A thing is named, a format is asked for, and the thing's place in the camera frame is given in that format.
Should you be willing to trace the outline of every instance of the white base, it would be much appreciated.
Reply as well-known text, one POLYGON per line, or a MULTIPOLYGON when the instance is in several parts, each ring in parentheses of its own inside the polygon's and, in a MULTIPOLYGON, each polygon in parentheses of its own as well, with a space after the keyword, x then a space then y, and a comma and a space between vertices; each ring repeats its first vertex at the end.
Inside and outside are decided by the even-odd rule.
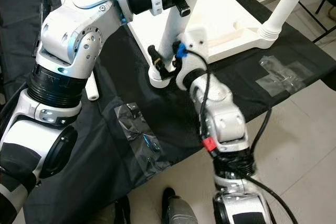
MULTIPOLYGON (((147 48, 154 45, 158 50, 168 14, 169 9, 155 17, 145 12, 128 24, 149 64, 147 48)), ((274 42, 260 40, 261 23, 235 0, 197 0, 187 29, 200 25, 207 35, 209 63, 253 47, 267 48, 274 42)))
POLYGON ((151 64, 149 67, 148 76, 149 76, 149 81, 151 85, 157 89, 163 89, 167 87, 171 80, 171 78, 166 79, 166 80, 161 80, 161 76, 153 64, 151 64))

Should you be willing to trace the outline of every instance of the clear tape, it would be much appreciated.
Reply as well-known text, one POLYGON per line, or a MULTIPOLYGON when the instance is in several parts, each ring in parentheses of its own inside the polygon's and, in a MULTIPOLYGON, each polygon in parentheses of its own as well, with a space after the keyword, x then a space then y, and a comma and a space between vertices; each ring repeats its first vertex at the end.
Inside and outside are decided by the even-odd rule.
POLYGON ((306 87, 303 81, 313 75, 309 69, 298 61, 284 66, 274 56, 263 56, 259 63, 269 75, 256 82, 272 97, 285 90, 290 94, 298 92, 306 87))
POLYGON ((124 134, 144 175, 149 179, 170 167, 170 163, 136 103, 114 109, 124 134))

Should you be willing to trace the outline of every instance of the chair leg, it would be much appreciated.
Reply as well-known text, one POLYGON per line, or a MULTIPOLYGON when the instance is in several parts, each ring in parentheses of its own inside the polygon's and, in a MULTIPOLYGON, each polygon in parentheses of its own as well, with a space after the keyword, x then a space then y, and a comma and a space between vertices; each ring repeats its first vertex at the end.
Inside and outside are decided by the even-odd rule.
POLYGON ((313 43, 316 43, 317 41, 319 41, 320 39, 322 39, 323 37, 325 37, 326 35, 328 35, 329 33, 331 33, 332 31, 334 31, 336 29, 336 26, 334 26, 333 28, 331 28, 330 30, 326 31, 324 34, 322 34, 320 37, 316 38, 315 40, 313 40, 313 43))
POLYGON ((301 7, 316 21, 316 23, 323 28, 323 30, 328 31, 325 26, 319 22, 318 19, 303 5, 303 3, 301 3, 301 1, 299 1, 299 5, 301 5, 301 7))
POLYGON ((321 4, 320 4, 319 8, 317 8, 315 14, 318 14, 318 13, 320 12, 320 10, 321 10, 323 4, 325 3, 325 1, 326 1, 326 0, 322 0, 322 2, 321 2, 321 4))

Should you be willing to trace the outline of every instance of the white tube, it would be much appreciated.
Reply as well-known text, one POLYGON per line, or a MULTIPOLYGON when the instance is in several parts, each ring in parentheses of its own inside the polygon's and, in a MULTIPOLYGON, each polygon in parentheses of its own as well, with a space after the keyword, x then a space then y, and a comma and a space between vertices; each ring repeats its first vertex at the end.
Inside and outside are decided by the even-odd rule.
POLYGON ((86 95, 90 101, 95 101, 99 98, 96 79, 94 78, 93 72, 88 78, 88 82, 85 85, 85 90, 86 90, 86 95))
POLYGON ((281 0, 269 19, 259 29, 259 35, 266 40, 276 40, 290 13, 300 0, 281 0))
MULTIPOLYGON (((190 11, 192 12, 197 0, 186 0, 190 11)), ((177 36, 184 32, 189 19, 191 17, 191 13, 181 18, 179 10, 176 8, 176 6, 173 6, 170 8, 169 16, 167 19, 166 26, 164 28, 164 32, 161 38, 160 46, 158 52, 165 58, 165 63, 167 61, 171 61, 173 57, 173 48, 172 45, 176 41, 177 36)))

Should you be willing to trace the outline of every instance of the floor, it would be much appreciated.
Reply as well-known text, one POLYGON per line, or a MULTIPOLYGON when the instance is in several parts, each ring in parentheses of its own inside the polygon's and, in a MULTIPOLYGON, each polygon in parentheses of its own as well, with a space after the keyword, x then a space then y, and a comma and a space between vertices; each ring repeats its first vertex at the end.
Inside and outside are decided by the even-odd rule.
MULTIPOLYGON (((321 0, 303 0, 316 10, 321 0)), ((278 1, 267 7, 275 8, 278 1)), ((328 28, 326 3, 317 15, 328 28)), ((323 30, 297 6, 288 23, 310 40, 323 30)), ((336 60, 336 31, 317 43, 336 60)), ((249 122, 251 139, 264 115, 249 122)), ((336 92, 318 81, 274 107, 256 149, 261 180, 289 205, 299 223, 334 224, 336 220, 336 92)), ((215 223, 212 207, 213 166, 203 150, 152 178, 129 193, 131 219, 136 224, 161 223, 161 196, 171 186, 193 208, 200 224, 215 223)), ((278 223, 291 223, 277 202, 267 196, 278 223)), ((23 216, 16 224, 23 223, 23 216)))

